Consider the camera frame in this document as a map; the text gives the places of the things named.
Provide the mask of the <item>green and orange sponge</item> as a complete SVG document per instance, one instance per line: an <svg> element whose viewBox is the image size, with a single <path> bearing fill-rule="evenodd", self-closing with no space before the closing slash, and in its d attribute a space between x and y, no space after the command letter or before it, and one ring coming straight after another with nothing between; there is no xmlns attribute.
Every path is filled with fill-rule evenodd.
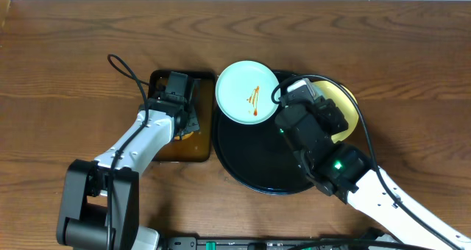
<svg viewBox="0 0 471 250"><path fill-rule="evenodd" d="M176 135L174 137L174 140L175 141L178 141L178 140L185 140L185 139L188 139L190 138L190 136L192 136L193 132L189 132L187 134L179 134L179 135Z"/></svg>

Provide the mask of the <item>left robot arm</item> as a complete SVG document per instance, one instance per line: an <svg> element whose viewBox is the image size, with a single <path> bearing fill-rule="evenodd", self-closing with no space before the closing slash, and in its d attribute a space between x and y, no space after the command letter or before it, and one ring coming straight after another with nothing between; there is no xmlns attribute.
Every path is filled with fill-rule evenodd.
<svg viewBox="0 0 471 250"><path fill-rule="evenodd" d="M139 224L139 179L165 145L198 129L193 104L150 99L141 105L111 148L68 167L57 242L73 249L156 249L159 233Z"/></svg>

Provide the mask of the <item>yellow plate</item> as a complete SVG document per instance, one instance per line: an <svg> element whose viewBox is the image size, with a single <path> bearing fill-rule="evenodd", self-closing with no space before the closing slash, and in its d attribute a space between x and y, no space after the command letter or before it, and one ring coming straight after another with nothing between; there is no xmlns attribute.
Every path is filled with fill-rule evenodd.
<svg viewBox="0 0 471 250"><path fill-rule="evenodd" d="M359 116L358 113L345 93L338 87L328 81L316 81L312 85L319 89L319 92L325 99L332 99L335 105L341 110L344 115L346 122L348 123L348 129L336 133L331 136L334 143L346 140L355 130Z"/></svg>

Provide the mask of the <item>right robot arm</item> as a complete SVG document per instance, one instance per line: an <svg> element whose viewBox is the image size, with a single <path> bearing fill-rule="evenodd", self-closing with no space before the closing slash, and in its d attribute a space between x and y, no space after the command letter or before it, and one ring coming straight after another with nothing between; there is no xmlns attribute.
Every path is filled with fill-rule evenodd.
<svg viewBox="0 0 471 250"><path fill-rule="evenodd" d="M307 180L368 215L400 242L427 249L469 249L461 234L401 189L378 165L373 150L335 143L347 121L331 99L294 101L275 118Z"/></svg>

